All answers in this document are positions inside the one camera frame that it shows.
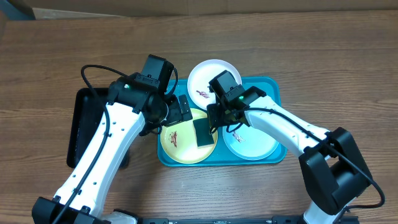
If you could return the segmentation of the white plate with stain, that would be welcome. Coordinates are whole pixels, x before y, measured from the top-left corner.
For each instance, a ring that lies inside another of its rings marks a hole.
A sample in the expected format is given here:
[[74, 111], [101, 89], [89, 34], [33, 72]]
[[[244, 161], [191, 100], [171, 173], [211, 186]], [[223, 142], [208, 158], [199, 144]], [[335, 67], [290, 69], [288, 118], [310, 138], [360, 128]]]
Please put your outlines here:
[[205, 60], [190, 72], [187, 90], [191, 100], [199, 108], [206, 110], [207, 105], [216, 103], [215, 94], [209, 91], [209, 81], [225, 70], [232, 74], [238, 84], [243, 83], [237, 69], [224, 60]]

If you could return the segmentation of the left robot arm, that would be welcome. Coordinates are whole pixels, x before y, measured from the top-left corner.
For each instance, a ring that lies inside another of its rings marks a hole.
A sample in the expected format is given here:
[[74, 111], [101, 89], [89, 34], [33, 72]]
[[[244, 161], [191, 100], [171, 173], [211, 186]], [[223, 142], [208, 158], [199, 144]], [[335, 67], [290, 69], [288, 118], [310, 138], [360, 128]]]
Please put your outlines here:
[[108, 88], [101, 121], [79, 163], [53, 199], [39, 197], [32, 208], [35, 223], [137, 223], [129, 212], [103, 213], [111, 183], [133, 140], [159, 134], [192, 118], [187, 101], [168, 84], [177, 76], [168, 60], [149, 55], [141, 72], [120, 77]]

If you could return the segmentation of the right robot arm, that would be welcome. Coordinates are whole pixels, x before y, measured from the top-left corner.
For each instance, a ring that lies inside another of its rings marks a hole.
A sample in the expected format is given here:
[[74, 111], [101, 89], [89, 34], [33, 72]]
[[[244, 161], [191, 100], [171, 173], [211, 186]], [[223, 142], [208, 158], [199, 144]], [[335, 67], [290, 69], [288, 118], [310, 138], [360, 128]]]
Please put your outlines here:
[[351, 202], [371, 185], [372, 175], [351, 133], [329, 131], [280, 107], [263, 90], [245, 89], [228, 71], [212, 78], [208, 88], [216, 102], [207, 106], [211, 130], [232, 124], [268, 134], [298, 157], [312, 202], [302, 223], [339, 223]]

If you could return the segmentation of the black rectangular tray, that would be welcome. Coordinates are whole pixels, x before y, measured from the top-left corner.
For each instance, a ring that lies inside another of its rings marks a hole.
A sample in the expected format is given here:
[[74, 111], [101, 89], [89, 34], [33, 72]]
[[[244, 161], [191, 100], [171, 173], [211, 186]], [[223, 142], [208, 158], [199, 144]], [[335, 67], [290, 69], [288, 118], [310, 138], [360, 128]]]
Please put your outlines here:
[[69, 167], [77, 166], [99, 126], [103, 112], [102, 106], [89, 88], [78, 90], [67, 153]]

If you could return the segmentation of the teal plastic serving tray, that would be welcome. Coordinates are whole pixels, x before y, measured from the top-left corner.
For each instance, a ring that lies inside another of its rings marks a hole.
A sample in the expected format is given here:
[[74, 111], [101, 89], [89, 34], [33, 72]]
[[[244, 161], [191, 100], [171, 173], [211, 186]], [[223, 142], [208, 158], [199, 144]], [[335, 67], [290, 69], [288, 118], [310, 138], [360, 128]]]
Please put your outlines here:
[[[277, 83], [269, 77], [246, 77], [242, 78], [243, 87], [248, 89], [256, 86], [267, 93], [279, 106], [281, 106], [279, 87]], [[194, 102], [188, 97], [187, 80], [179, 80], [175, 93], [177, 95], [187, 95], [190, 106], [198, 109]], [[259, 165], [259, 164], [277, 164], [282, 161], [287, 154], [287, 149], [279, 143], [277, 149], [265, 159], [250, 161], [242, 159], [233, 154], [226, 146], [223, 139], [223, 129], [218, 129], [218, 142], [209, 157], [197, 164], [185, 166], [169, 166], [169, 167], [205, 167], [205, 166], [243, 166], [243, 165]]]

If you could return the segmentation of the yellow-green plate with stain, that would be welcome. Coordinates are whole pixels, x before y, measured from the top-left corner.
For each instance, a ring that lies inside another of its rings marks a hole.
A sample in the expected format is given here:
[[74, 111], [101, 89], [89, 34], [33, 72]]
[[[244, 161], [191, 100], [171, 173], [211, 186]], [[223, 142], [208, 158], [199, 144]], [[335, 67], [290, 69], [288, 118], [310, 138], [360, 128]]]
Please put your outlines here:
[[197, 146], [193, 120], [207, 118], [207, 114], [199, 109], [191, 109], [193, 119], [164, 127], [158, 137], [158, 158], [167, 166], [185, 166], [204, 161], [214, 151], [218, 134], [212, 134], [214, 144]]

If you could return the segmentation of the light blue plate with stain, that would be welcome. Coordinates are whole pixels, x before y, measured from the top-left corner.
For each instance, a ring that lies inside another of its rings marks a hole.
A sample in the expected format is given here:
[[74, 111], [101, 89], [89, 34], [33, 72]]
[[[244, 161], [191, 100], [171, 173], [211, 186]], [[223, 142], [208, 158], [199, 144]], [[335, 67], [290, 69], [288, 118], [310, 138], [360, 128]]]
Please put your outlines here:
[[238, 125], [223, 127], [223, 139], [228, 149], [236, 156], [250, 161], [265, 159], [270, 156], [279, 146], [279, 143], [268, 134], [248, 127], [243, 124], [234, 130]]

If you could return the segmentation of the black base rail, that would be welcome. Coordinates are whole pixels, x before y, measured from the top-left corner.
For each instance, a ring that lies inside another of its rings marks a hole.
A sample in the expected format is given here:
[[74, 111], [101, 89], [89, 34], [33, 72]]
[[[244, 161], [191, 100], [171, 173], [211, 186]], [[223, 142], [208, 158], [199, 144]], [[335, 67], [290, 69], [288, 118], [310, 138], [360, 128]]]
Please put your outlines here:
[[143, 218], [135, 213], [114, 209], [113, 213], [118, 215], [128, 215], [136, 219], [136, 223], [139, 224], [299, 224], [304, 223], [301, 216], [289, 215], [289, 216], [273, 216], [272, 218], [230, 218], [230, 219], [179, 219], [172, 220], [168, 218]]

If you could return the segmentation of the green and pink sponge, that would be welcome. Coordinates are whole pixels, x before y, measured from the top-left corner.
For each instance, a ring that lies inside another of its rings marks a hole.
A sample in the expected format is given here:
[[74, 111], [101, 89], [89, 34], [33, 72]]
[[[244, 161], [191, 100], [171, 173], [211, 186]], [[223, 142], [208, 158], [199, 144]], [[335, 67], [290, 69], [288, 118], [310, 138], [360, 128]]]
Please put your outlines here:
[[213, 136], [210, 134], [210, 126], [208, 118], [200, 118], [193, 120], [193, 127], [195, 129], [195, 136], [197, 139], [197, 146], [208, 146], [214, 144]]

